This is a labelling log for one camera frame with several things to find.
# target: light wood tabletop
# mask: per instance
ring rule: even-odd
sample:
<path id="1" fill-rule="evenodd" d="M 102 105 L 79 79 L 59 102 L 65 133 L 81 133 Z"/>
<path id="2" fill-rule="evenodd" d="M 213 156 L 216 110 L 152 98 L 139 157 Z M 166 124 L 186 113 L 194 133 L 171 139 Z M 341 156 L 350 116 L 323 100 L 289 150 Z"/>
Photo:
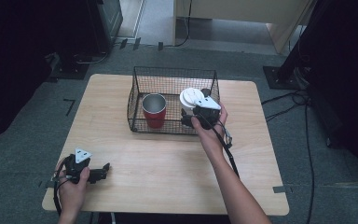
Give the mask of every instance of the light wood tabletop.
<path id="1" fill-rule="evenodd" d="M 282 180 L 254 82 L 219 80 L 233 137 L 230 149 L 241 181 L 266 214 L 284 216 Z M 92 153 L 90 169 L 110 162 L 105 180 L 89 184 L 83 211 L 226 214 L 213 168 L 197 136 L 133 133 L 127 121 L 132 76 L 93 75 L 60 159 L 80 147 Z M 53 189 L 43 208 L 55 210 Z"/>

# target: hand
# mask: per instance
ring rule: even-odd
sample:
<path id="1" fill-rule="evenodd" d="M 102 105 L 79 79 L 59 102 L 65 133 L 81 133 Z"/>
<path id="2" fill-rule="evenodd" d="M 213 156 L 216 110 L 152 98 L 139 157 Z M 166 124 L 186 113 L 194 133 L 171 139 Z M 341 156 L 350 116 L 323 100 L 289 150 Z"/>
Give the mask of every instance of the hand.
<path id="1" fill-rule="evenodd" d="M 222 136 L 222 138 L 224 138 L 225 132 L 222 125 L 225 125 L 228 113 L 226 111 L 225 106 L 221 102 L 220 106 L 222 107 L 220 110 L 220 122 L 214 125 L 214 128 Z M 211 158 L 211 156 L 223 156 L 223 147 L 219 139 L 217 138 L 216 133 L 212 129 L 203 129 L 201 127 L 200 121 L 195 117 L 191 118 L 191 123 L 193 124 L 194 129 L 197 131 L 197 134 L 200 137 L 201 144 L 208 157 Z"/>
<path id="2" fill-rule="evenodd" d="M 62 162 L 63 160 L 57 164 L 56 170 L 59 169 Z M 60 172 L 60 176 L 65 176 L 64 171 Z M 85 167 L 80 174 L 80 180 L 77 184 L 72 183 L 65 177 L 60 178 L 59 185 L 61 186 L 59 187 L 59 194 L 62 213 L 59 223 L 75 223 L 76 217 L 84 203 L 89 176 L 90 168 Z"/>

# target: person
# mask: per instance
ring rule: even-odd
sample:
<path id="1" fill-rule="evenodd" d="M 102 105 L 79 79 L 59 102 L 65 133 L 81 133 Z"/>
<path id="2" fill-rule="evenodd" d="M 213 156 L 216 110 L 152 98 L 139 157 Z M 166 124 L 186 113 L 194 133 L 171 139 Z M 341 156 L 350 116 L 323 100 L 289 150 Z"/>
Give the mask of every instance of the person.
<path id="1" fill-rule="evenodd" d="M 221 124 L 225 124 L 228 113 L 222 103 L 220 114 Z M 214 131 L 204 130 L 200 121 L 191 118 L 194 129 L 200 138 L 202 147 L 211 162 L 223 201 L 227 209 L 227 214 L 231 223 L 270 223 L 269 218 L 264 213 L 261 206 L 255 200 L 251 192 L 242 184 L 240 179 L 231 169 L 223 155 L 223 147 L 220 144 Z M 224 137 L 222 125 L 217 124 L 214 128 Z M 90 175 L 90 169 L 84 168 L 80 175 L 78 184 L 68 181 L 61 185 L 59 189 L 62 214 L 59 219 L 60 224 L 75 223 L 76 217 L 83 205 L 86 192 L 86 182 Z"/>

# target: white lid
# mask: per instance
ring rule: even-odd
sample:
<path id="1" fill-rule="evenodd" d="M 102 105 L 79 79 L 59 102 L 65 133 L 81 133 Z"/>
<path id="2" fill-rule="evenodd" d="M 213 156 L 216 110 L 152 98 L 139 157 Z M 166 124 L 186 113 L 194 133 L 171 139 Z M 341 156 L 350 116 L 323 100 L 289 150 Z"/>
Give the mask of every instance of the white lid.
<path id="1" fill-rule="evenodd" d="M 200 99 L 204 99 L 204 95 L 202 93 L 202 91 L 194 89 L 194 88 L 187 88 L 185 90 L 183 90 L 180 93 L 180 102 L 184 105 L 187 106 L 189 108 L 194 108 L 196 107 L 196 105 L 194 104 L 194 102 L 196 102 L 197 100 Z"/>

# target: metal mesh basket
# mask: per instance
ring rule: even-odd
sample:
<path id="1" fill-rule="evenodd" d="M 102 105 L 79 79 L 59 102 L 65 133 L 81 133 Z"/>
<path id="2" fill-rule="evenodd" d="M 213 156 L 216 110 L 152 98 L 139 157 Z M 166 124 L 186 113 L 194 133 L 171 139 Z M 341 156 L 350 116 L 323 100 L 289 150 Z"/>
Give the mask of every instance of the metal mesh basket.
<path id="1" fill-rule="evenodd" d="M 219 103 L 219 86 L 214 70 L 134 67 L 127 108 L 130 129 L 137 133 L 196 134 L 194 129 L 182 125 L 181 122 L 182 106 L 179 95 L 189 87 L 208 89 L 210 96 Z M 164 125 L 158 129 L 150 128 L 144 116 L 142 101 L 149 93 L 159 93 L 166 99 Z"/>

